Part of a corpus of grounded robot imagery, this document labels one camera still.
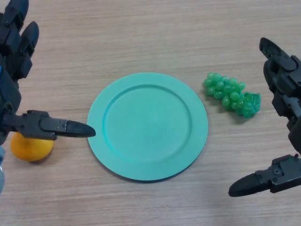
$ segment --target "wooden table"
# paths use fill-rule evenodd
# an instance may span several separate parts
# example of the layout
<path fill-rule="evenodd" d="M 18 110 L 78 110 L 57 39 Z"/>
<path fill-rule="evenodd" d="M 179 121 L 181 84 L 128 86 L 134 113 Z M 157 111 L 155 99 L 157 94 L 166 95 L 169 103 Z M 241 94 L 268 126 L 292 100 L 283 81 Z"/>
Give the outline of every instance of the wooden table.
<path fill-rule="evenodd" d="M 0 2 L 4 9 L 6 1 Z M 111 82 L 160 72 L 199 94 L 209 118 L 206 147 L 182 174 L 154 184 L 122 180 L 103 167 L 86 139 L 59 138 L 40 164 L 9 148 L 0 196 L 2 226 L 282 226 L 301 221 L 301 188 L 230 198 L 237 179 L 294 154 L 263 77 L 262 36 L 301 57 L 300 0 L 31 0 L 40 40 L 33 68 L 20 81 L 19 112 L 49 111 L 86 122 Z M 260 92 L 262 110 L 244 121 L 205 97 L 210 71 Z"/>

